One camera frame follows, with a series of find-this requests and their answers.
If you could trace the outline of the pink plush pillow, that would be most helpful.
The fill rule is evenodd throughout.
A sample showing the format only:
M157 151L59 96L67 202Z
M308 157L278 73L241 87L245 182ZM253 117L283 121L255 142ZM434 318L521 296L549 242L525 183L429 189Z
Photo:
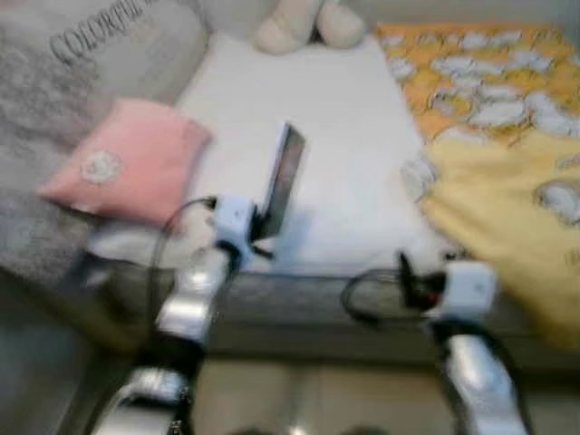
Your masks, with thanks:
M211 138L170 105L119 99L37 194L84 214L162 227L185 202Z

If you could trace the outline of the grey text printed pillow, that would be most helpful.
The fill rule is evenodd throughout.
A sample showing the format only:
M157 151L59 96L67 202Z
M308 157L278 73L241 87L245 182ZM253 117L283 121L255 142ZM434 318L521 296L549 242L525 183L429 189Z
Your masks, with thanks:
M119 98L172 104L212 29L198 0L0 0L0 32Z

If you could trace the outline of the dark cover paperback book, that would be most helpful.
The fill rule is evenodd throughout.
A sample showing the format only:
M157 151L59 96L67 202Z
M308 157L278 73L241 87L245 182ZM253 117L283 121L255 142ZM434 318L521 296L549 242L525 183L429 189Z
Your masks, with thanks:
M266 206L259 216L266 218L268 228L275 231L275 237L285 223L287 208L293 196L295 179L305 150L305 137L287 121L283 124L269 190L266 191Z

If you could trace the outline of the white mattress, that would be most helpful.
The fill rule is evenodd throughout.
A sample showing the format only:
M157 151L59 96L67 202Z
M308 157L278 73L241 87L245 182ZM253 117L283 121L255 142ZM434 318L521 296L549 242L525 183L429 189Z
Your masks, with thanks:
M266 55L229 37L212 40L177 103L212 134L191 195L264 199L283 124L307 141L289 214L272 243L275 258L250 262L227 288L212 351L364 362L417 355L417 332L402 328L393 351L377 351L340 306L349 281L378 266L381 281L364 285L357 302L404 316L391 287L397 255L430 274L453 253L401 178L403 163L421 149L395 82L402 71L369 43Z

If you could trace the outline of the yellow cartoon egg blanket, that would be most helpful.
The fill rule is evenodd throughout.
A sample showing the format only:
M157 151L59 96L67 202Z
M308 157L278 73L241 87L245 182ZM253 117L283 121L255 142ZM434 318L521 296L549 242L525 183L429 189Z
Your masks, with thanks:
M540 336L580 339L580 67L550 24L374 29L423 139L403 166L423 216Z

